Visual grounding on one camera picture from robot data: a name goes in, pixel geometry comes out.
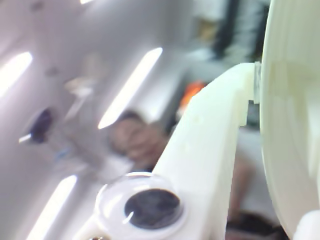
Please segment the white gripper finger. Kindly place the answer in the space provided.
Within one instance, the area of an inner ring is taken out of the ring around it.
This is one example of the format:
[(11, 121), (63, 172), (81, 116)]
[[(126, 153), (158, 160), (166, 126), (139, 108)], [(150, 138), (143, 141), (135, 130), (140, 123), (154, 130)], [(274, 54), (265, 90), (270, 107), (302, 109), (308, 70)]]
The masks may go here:
[(154, 240), (222, 240), (239, 127), (259, 95), (260, 63), (241, 63), (192, 97), (153, 172), (184, 204), (181, 218)]

